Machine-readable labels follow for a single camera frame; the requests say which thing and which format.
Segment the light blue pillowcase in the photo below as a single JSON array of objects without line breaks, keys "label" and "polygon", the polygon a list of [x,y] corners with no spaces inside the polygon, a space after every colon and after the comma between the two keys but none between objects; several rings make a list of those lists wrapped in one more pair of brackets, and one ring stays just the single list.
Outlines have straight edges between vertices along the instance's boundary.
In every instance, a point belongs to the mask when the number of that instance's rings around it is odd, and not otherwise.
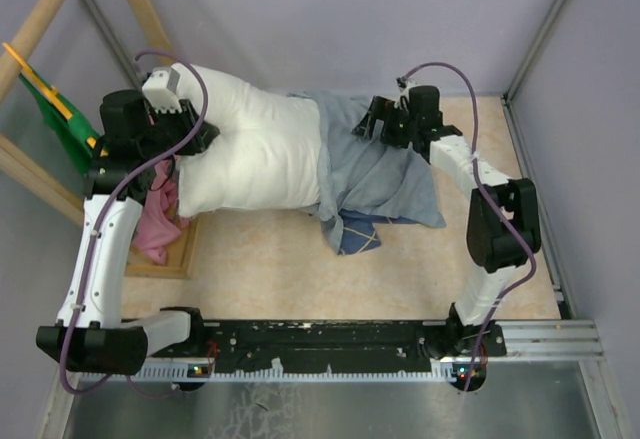
[{"label": "light blue pillowcase", "polygon": [[443,228],[430,166],[410,149],[352,133],[371,99],[331,92],[300,92],[320,115],[317,165],[319,201],[308,208],[320,222],[324,239],[338,255],[353,255],[381,245],[378,224],[420,224]]}]

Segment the white pillow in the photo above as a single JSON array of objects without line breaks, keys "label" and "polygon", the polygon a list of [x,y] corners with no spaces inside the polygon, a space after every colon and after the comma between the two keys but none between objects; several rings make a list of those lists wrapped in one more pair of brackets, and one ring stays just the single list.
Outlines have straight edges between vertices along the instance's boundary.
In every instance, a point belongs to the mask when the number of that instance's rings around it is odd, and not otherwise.
[{"label": "white pillow", "polygon": [[177,92],[219,134],[179,160],[183,217],[218,209],[302,209],[319,201],[320,112],[315,101],[261,90],[235,76],[175,63]]}]

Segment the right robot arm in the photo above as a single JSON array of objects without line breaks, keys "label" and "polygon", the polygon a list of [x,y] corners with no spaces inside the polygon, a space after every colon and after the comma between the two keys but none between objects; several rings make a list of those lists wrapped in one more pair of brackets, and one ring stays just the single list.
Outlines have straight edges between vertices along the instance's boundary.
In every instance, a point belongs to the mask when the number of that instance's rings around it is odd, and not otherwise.
[{"label": "right robot arm", "polygon": [[486,337],[497,332],[493,316],[508,282],[518,268],[534,265],[541,247],[534,183],[512,179],[482,160],[476,141],[445,124],[434,86],[408,87],[396,101],[374,97],[352,132],[387,146],[412,148],[468,199],[466,245],[472,274],[444,326],[428,329],[421,346],[437,359],[479,353]]}]

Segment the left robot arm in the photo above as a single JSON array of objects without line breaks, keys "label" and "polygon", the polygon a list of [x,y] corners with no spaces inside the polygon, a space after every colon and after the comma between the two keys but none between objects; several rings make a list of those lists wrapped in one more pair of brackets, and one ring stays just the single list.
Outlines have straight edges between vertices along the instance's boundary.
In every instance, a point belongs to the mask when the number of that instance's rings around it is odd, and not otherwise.
[{"label": "left robot arm", "polygon": [[217,136],[187,99],[163,105],[139,90],[106,95],[104,134],[91,149],[84,184],[83,232],[74,274],[54,325],[36,345],[70,372],[132,376],[146,359],[176,348],[194,356],[208,343],[198,309],[167,307],[133,321],[121,316],[132,239],[156,177],[156,165],[204,151]]}]

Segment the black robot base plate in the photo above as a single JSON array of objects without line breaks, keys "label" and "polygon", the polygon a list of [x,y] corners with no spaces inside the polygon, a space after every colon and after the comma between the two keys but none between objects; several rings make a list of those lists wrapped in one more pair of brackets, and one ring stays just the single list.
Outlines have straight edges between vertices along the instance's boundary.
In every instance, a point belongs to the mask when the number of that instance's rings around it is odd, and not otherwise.
[{"label": "black robot base plate", "polygon": [[477,326],[446,321],[206,320],[196,337],[154,354],[211,361],[217,373],[259,372],[279,360],[287,374],[429,372],[445,357],[504,357],[502,328],[492,321],[480,348]]}]

